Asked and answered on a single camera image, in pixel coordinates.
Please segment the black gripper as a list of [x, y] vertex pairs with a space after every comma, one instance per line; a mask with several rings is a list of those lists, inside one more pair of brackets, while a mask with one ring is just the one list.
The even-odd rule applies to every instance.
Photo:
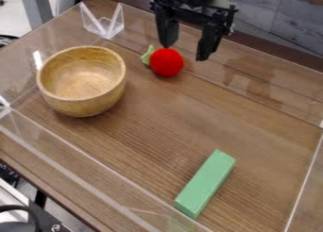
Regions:
[[205, 25], [196, 60], [208, 60], [218, 51], [224, 33], [234, 32], [238, 5], [228, 0], [152, 0], [152, 10], [156, 13], [159, 37], [164, 48], [169, 48], [179, 40], [180, 21]]

